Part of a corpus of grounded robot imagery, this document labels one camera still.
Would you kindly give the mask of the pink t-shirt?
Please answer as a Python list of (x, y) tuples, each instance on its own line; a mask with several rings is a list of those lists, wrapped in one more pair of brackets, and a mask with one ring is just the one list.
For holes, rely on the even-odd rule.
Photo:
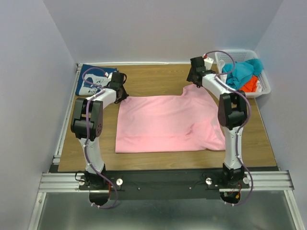
[(181, 95), (128, 97), (118, 112), (116, 153), (225, 150), (218, 106), (204, 88)]

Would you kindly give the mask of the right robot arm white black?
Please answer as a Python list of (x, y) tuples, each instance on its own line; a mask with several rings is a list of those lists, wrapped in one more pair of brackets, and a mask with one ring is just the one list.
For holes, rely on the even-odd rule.
[(207, 69), (202, 56), (191, 58), (190, 64), (187, 81), (219, 98), (217, 116), (225, 136), (225, 159), (219, 182), (223, 185), (234, 184), (245, 176), (241, 139), (243, 127), (249, 120), (248, 100), (244, 92), (230, 88), (212, 70)]

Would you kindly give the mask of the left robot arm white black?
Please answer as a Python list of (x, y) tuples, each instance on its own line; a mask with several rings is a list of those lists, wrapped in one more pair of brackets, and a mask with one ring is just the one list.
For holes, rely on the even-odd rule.
[(103, 130), (103, 111), (110, 104), (118, 104), (129, 96), (124, 88), (127, 75), (113, 72), (106, 86), (87, 98), (77, 98), (74, 104), (71, 131), (80, 142), (86, 162), (87, 174), (97, 175), (103, 183), (112, 182), (103, 175), (105, 163), (101, 157), (99, 137)]

